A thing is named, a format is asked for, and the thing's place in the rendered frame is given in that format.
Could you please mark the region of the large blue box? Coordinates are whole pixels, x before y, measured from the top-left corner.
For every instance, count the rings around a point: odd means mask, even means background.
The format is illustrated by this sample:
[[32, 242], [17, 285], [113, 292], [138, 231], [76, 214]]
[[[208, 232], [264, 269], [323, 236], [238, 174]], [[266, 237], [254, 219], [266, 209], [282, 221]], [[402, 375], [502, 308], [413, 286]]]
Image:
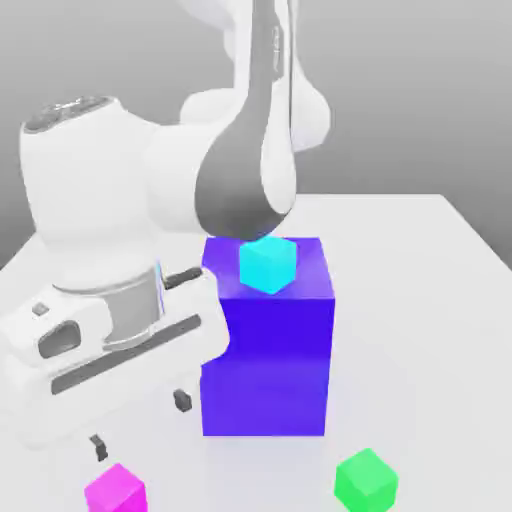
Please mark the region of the large blue box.
[[202, 264], [218, 281], [226, 352], [205, 364], [202, 431], [213, 436], [325, 432], [335, 294], [322, 243], [297, 238], [294, 282], [275, 295], [239, 281], [239, 242], [210, 238]]

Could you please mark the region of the small green cube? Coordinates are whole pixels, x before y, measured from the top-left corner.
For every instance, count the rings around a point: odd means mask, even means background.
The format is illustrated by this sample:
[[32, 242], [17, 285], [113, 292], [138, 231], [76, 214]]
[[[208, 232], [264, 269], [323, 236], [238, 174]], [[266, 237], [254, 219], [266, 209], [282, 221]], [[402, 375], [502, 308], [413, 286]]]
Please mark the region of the small green cube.
[[349, 512], [387, 512], [398, 483], [397, 473], [366, 448], [337, 465], [333, 493]]

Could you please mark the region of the small cyan cube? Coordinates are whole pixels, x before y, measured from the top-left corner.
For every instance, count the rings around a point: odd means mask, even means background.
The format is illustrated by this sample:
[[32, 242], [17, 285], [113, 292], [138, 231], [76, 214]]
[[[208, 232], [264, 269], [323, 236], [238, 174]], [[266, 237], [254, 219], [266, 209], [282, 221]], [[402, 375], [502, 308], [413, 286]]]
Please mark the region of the small cyan cube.
[[265, 236], [239, 248], [239, 280], [273, 295], [292, 283], [297, 272], [297, 244], [281, 237]]

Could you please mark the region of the small magenta cube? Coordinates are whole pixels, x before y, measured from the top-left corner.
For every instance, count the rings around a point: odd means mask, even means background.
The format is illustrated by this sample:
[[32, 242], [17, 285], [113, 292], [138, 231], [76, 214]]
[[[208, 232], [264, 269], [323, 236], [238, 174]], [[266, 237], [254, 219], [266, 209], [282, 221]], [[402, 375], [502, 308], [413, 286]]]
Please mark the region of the small magenta cube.
[[145, 484], [115, 464], [84, 491], [88, 512], [148, 512]]

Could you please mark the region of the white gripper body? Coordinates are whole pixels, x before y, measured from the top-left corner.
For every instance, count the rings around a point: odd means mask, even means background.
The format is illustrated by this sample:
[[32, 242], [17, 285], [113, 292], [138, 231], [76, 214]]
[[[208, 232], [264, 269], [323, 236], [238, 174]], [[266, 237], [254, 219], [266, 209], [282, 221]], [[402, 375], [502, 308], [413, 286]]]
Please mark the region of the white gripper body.
[[0, 411], [40, 448], [167, 381], [200, 375], [229, 333], [209, 270], [49, 284], [0, 315]]

